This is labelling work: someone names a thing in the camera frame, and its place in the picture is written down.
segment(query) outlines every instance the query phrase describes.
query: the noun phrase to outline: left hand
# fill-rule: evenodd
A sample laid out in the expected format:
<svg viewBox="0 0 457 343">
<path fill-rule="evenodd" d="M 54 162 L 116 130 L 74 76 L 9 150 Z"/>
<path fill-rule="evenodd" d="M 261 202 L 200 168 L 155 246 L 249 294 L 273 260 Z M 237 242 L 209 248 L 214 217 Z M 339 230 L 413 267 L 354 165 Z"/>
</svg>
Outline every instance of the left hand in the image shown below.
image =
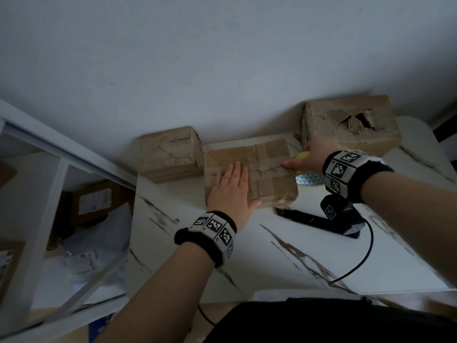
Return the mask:
<svg viewBox="0 0 457 343">
<path fill-rule="evenodd" d="M 257 209 L 261 200 L 254 200 L 248 204 L 249 169 L 241 163 L 230 164 L 222 177 L 219 172 L 208 197 L 208 211 L 218 210 L 227 214 L 236 224 L 237 233 L 249 221 L 252 213 Z"/>
</svg>

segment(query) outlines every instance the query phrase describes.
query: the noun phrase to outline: box label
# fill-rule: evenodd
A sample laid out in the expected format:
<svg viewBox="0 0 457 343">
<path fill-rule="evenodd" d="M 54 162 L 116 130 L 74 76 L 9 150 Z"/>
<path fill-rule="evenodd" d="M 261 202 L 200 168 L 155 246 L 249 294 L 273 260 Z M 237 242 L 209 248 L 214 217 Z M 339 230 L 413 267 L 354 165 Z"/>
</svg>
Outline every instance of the box label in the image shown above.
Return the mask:
<svg viewBox="0 0 457 343">
<path fill-rule="evenodd" d="M 13 259 L 14 250 L 5 250 L 0 252 L 0 286 L 5 278 L 6 271 L 8 271 L 8 266 Z"/>
<path fill-rule="evenodd" d="M 79 198 L 78 215 L 111 207 L 111 189 L 91 192 Z"/>
<path fill-rule="evenodd" d="M 74 255 L 66 259 L 66 266 L 74 276 L 93 273 L 100 269 L 100 261 L 96 250 Z"/>
</svg>

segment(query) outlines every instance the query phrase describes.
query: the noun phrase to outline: forearm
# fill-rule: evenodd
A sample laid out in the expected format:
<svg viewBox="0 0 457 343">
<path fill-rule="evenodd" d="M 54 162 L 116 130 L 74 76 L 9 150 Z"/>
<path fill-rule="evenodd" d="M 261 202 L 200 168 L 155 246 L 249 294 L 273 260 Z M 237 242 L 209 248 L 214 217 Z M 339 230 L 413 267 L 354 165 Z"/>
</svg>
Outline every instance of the forearm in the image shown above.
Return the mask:
<svg viewBox="0 0 457 343">
<path fill-rule="evenodd" d="M 213 270 L 213 260 L 201 247 L 183 243 L 96 343 L 183 341 Z"/>
<path fill-rule="evenodd" d="M 432 267 L 457 286 L 457 195 L 392 172 L 362 187 L 362 198 Z"/>
</svg>

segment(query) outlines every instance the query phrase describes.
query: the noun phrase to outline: right hand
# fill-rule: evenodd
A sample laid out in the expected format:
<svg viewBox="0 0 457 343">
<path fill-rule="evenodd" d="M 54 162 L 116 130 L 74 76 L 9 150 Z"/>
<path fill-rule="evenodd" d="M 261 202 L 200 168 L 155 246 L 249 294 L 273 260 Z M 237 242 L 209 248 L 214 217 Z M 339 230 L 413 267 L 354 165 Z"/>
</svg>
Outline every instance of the right hand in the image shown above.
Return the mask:
<svg viewBox="0 0 457 343">
<path fill-rule="evenodd" d="M 305 150 L 309 155 L 303 159 L 284 160 L 282 165 L 292 170 L 322 174 L 322 167 L 328 156 L 338 150 L 346 149 L 335 137 L 316 137 L 306 143 Z"/>
</svg>

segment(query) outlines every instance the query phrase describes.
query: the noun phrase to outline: finger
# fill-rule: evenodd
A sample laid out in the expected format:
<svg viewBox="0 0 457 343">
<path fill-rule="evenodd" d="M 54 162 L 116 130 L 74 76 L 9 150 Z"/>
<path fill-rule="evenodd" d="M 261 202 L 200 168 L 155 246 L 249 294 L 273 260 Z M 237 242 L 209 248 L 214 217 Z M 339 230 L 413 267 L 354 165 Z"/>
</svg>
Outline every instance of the finger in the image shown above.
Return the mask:
<svg viewBox="0 0 457 343">
<path fill-rule="evenodd" d="M 221 179 L 221 184 L 220 187 L 226 187 L 229 184 L 230 177 L 232 176 L 233 172 L 233 164 L 230 164 L 227 168 L 226 173 L 224 174 L 224 177 Z"/>
<path fill-rule="evenodd" d="M 282 163 L 282 166 L 285 168 L 290 168 L 292 170 L 301 170 L 305 172 L 310 172 L 310 160 L 309 157 L 306 157 L 304 159 L 295 159 L 291 158 L 289 160 L 284 160 Z"/>
<path fill-rule="evenodd" d="M 243 192 L 248 192 L 249 188 L 249 168 L 248 166 L 243 167 L 243 171 L 241 172 L 241 178 L 239 179 L 238 186 L 243 189 Z"/>
<path fill-rule="evenodd" d="M 216 174 L 216 179 L 214 180 L 214 184 L 213 184 L 213 188 L 211 189 L 211 192 L 219 189 L 219 185 L 221 184 L 221 172 L 219 171 L 217 174 Z"/>
<path fill-rule="evenodd" d="M 230 177 L 230 185 L 237 187 L 239 183 L 239 176 L 241 175 L 241 163 L 235 161 L 235 167 L 233 168 L 232 176 Z"/>
<path fill-rule="evenodd" d="M 248 204 L 249 213 L 250 214 L 254 213 L 254 211 L 257 209 L 257 207 L 259 207 L 259 205 L 261 203 L 262 203 L 262 200 L 254 200 L 254 201 L 249 202 L 249 204 Z"/>
</svg>

